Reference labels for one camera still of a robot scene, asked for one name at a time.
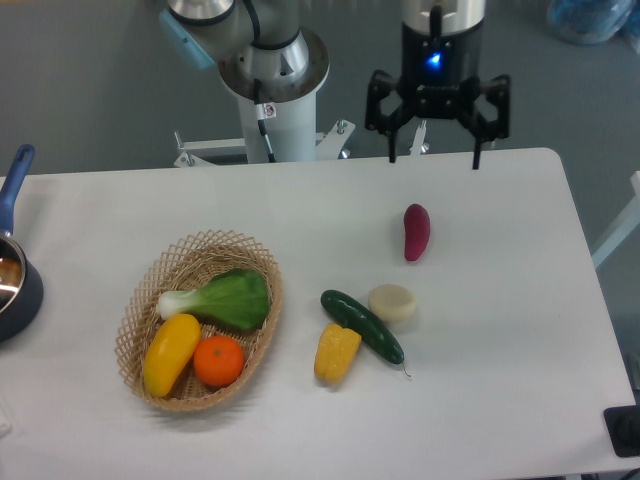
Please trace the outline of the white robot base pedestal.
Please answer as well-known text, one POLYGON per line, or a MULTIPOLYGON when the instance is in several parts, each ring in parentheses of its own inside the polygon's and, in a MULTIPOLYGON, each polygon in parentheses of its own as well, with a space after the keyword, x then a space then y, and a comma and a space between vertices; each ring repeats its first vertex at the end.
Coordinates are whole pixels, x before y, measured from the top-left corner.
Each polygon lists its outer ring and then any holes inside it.
POLYGON ((286 102, 256 104, 236 95, 242 136, 184 142, 174 133, 178 168, 211 166, 219 162, 249 164, 312 162, 346 159, 347 141, 356 125, 338 119, 327 131, 317 129, 317 89, 286 102))

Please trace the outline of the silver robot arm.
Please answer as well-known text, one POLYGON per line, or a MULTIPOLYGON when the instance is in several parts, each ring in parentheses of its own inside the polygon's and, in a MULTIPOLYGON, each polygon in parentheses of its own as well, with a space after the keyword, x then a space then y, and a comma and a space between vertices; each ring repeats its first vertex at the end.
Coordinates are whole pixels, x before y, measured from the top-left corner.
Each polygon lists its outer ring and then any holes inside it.
MULTIPOLYGON (((162 13, 179 42, 208 56, 236 97, 251 163, 313 161, 316 93, 329 73, 326 46, 301 26, 295 1, 170 1, 162 13)), ((484 144, 510 133, 509 76, 478 77, 485 4, 405 1, 401 74, 377 70, 364 126, 388 141, 414 118, 456 120, 473 136, 472 167, 484 144)))

